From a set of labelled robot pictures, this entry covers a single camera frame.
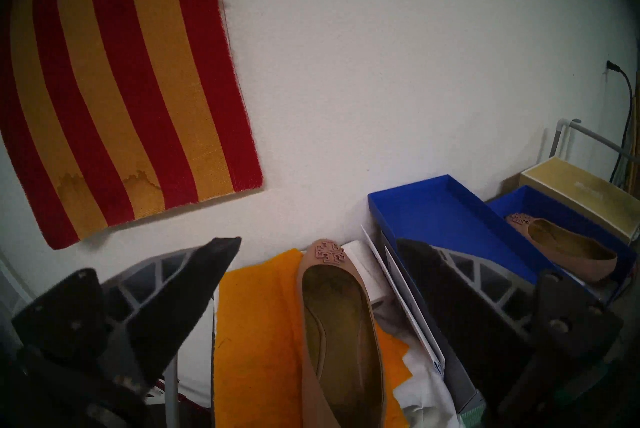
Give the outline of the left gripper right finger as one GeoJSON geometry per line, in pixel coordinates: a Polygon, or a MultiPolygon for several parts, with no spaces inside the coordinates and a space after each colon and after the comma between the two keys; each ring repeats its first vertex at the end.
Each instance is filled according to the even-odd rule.
{"type": "Polygon", "coordinates": [[[572,277],[545,269],[535,285],[499,264],[396,241],[428,314],[491,410],[542,410],[600,361],[623,320],[572,277]]]}

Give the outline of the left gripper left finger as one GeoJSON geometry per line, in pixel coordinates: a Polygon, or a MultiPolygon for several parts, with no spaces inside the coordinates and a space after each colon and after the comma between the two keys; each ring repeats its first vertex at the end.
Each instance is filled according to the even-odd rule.
{"type": "Polygon", "coordinates": [[[82,268],[13,318],[24,346],[87,376],[153,385],[198,323],[242,238],[140,261],[100,283],[82,268]]]}

